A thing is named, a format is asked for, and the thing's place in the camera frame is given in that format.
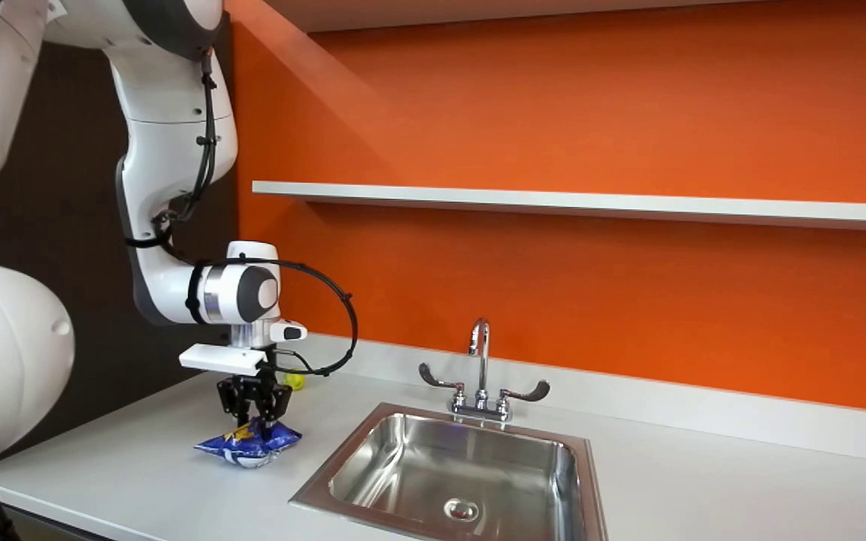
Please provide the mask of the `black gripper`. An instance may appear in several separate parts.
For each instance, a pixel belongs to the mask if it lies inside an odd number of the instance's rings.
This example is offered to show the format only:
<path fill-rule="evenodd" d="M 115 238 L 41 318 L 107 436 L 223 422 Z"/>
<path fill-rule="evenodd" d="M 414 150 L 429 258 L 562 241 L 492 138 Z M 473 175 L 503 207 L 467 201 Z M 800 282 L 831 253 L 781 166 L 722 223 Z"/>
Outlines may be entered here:
<path fill-rule="evenodd" d="M 279 421 L 288 407 L 293 387 L 273 375 L 230 375 L 216 381 L 221 406 L 237 422 L 263 417 L 264 422 Z"/>

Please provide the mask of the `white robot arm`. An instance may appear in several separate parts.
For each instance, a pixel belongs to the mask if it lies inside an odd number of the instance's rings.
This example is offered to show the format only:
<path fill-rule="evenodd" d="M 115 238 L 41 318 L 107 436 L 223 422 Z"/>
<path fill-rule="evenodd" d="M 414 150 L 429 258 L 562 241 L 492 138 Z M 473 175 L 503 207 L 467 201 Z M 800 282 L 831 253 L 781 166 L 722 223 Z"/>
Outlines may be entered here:
<path fill-rule="evenodd" d="M 273 344 L 298 333 L 277 305 L 285 261 L 257 241 L 235 241 L 214 264 L 170 253 L 170 228 L 237 159 L 214 51 L 223 15 L 225 0 L 0 0 L 0 168 L 39 51 L 103 51 L 125 123 L 115 185 L 135 303 L 162 324 L 235 327 L 235 344 L 191 344 L 184 359 L 221 375 L 221 403 L 244 426 L 268 426 L 293 398 L 273 359 Z"/>

